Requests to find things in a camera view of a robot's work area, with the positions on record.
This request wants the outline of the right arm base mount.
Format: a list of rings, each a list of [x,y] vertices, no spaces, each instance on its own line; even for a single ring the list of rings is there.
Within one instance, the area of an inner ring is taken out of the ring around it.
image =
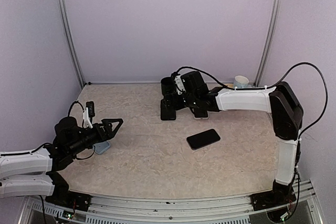
[[[285,205],[290,203],[290,201],[294,202],[297,200],[295,193],[292,191],[289,192],[289,194],[285,195],[280,191],[272,190],[252,194],[250,198],[254,211]]]

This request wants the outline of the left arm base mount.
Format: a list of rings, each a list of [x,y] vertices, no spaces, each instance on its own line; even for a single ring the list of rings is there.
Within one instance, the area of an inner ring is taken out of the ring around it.
[[[66,193],[53,193],[51,196],[47,196],[45,200],[57,206],[87,212],[90,207],[91,198],[92,196],[88,194],[68,191]]]

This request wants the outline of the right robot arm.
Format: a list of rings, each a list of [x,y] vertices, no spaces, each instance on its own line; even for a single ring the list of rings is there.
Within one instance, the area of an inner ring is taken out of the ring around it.
[[[180,75],[173,73],[161,80],[163,104],[161,119],[175,120],[178,110],[189,108],[195,118],[206,118],[209,112],[247,110],[266,112],[272,117],[275,136],[279,139],[279,158],[275,182],[269,192],[273,205],[289,196],[288,186],[298,163],[298,146],[303,108],[291,87],[280,82],[274,87],[230,88],[220,85],[209,89],[199,71]]]

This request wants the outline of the pink phone case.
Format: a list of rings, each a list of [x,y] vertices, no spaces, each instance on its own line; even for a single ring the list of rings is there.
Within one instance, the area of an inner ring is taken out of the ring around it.
[[[196,120],[207,120],[209,118],[207,111],[194,112],[194,119]]]

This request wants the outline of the black phone case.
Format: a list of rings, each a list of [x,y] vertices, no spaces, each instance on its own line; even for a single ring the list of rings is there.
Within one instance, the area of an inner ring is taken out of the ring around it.
[[[161,121],[176,120],[176,111],[174,109],[167,108],[163,99],[160,102],[160,119]]]

